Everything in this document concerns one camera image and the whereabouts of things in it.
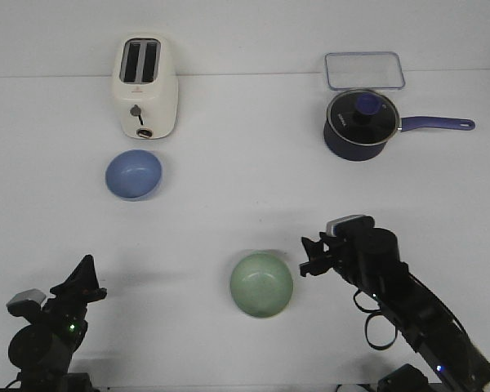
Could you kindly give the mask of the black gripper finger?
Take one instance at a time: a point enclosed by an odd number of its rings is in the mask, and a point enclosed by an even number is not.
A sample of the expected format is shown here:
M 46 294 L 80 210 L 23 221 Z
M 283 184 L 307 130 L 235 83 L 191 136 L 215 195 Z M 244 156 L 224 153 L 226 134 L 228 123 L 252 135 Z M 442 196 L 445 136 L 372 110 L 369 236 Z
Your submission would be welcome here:
M 92 255 L 85 255 L 69 277 L 51 292 L 83 292 L 92 288 Z
M 87 289 L 97 291 L 100 289 L 93 256 L 87 257 Z
M 307 275 L 319 276 L 327 273 L 334 266 L 334 261 L 328 258 L 318 258 L 299 264 L 301 277 Z
M 330 252 L 325 249 L 329 245 L 329 237 L 325 236 L 318 241 L 313 241 L 310 238 L 302 237 L 301 243 L 305 249 L 308 258 L 328 258 Z

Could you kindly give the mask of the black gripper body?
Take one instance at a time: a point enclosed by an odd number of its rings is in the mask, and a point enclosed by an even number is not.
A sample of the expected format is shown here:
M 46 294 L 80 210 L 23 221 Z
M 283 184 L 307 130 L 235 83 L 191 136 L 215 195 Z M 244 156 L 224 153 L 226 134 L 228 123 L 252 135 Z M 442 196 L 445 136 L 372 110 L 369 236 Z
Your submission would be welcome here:
M 359 228 L 328 236 L 332 269 L 355 286 L 398 286 L 400 256 L 396 235 L 382 228 Z
M 46 324 L 68 347 L 79 347 L 87 333 L 85 319 L 89 303 L 104 300 L 107 290 L 53 287 L 53 295 L 42 307 L 40 321 Z

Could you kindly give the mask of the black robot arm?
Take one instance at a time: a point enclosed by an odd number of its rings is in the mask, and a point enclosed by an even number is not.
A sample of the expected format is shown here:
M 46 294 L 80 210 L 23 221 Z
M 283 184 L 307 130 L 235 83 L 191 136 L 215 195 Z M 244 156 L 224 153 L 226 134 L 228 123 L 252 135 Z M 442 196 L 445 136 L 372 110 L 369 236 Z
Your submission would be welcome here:
M 76 362 L 103 388 L 325 385 L 490 354 L 490 283 L 439 236 L 326 238 L 290 216 L 113 223 L 92 245 L 109 295 Z
M 69 371 L 87 333 L 87 306 L 107 296 L 107 290 L 99 285 L 93 256 L 84 256 L 50 293 L 52 298 L 29 289 L 6 304 L 9 314 L 28 322 L 8 346 L 8 358 L 19 369 L 19 390 L 95 391 L 88 373 Z

